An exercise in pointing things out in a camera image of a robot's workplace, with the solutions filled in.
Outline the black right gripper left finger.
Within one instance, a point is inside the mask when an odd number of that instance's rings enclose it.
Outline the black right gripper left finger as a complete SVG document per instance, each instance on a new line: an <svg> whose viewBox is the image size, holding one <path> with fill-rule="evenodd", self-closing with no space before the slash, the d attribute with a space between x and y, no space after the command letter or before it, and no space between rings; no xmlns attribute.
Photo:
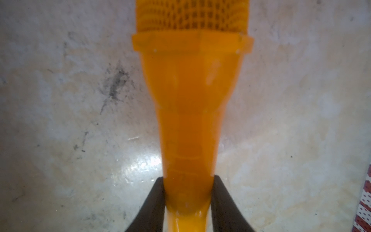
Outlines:
<svg viewBox="0 0 371 232"><path fill-rule="evenodd" d="M163 177L159 177L154 182L137 216L125 232L162 232L165 206Z"/></svg>

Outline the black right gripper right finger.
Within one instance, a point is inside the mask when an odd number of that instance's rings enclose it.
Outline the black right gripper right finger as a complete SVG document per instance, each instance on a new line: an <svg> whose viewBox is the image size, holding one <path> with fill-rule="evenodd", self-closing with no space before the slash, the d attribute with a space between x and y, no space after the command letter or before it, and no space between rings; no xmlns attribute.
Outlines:
<svg viewBox="0 0 371 232"><path fill-rule="evenodd" d="M220 176L214 176L211 196L214 232L254 232L233 201Z"/></svg>

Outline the orange toy microphone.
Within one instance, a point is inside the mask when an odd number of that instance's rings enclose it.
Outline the orange toy microphone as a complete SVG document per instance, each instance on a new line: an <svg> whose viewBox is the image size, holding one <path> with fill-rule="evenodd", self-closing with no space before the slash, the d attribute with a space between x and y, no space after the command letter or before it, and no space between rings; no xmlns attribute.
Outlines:
<svg viewBox="0 0 371 232"><path fill-rule="evenodd" d="M222 121L244 56L249 1L137 1L133 48L155 104L170 232L204 232Z"/></svg>

